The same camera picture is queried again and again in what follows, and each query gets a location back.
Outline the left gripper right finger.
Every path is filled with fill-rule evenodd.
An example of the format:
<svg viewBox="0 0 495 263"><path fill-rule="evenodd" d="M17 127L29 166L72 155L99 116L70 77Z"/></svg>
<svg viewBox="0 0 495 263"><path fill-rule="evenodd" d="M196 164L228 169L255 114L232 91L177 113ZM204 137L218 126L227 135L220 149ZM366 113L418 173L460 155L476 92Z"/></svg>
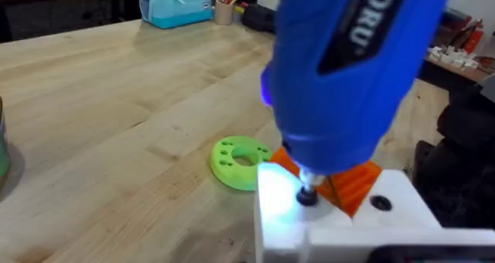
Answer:
<svg viewBox="0 0 495 263"><path fill-rule="evenodd" d="M357 227L441 227L402 171L366 162L330 181L340 209Z"/></svg>

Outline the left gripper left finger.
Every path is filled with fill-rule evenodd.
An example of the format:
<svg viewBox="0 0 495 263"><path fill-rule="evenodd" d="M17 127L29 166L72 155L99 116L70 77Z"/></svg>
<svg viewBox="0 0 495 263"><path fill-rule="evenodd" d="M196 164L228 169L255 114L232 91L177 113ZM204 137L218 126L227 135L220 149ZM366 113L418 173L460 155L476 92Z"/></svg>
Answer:
<svg viewBox="0 0 495 263"><path fill-rule="evenodd" d="M315 262L310 234L330 228L349 228L352 220L319 196L313 206L296 199L302 188L298 167L283 148L258 166L255 200L255 261Z"/></svg>

